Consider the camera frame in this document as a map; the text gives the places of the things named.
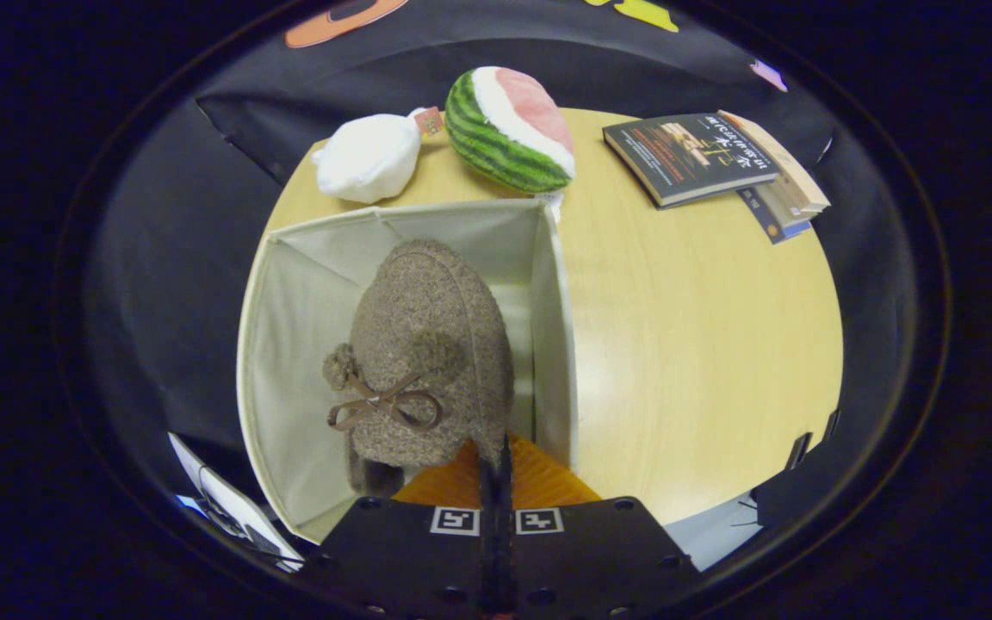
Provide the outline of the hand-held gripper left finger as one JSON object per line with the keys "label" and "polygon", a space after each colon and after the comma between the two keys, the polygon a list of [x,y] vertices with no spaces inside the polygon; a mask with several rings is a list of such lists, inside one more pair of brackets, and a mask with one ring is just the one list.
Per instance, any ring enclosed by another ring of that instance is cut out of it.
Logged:
{"label": "hand-held gripper left finger", "polygon": [[356,617],[481,619],[499,611],[499,474],[477,462],[481,509],[359,497],[302,569]]}

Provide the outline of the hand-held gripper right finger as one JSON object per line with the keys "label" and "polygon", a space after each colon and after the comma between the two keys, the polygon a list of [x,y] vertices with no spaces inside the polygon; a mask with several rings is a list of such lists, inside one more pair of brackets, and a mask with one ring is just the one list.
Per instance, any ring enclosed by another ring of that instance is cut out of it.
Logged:
{"label": "hand-held gripper right finger", "polygon": [[501,481],[499,591],[511,619],[642,619],[673,608],[700,573],[634,497],[602,499],[510,435]]}

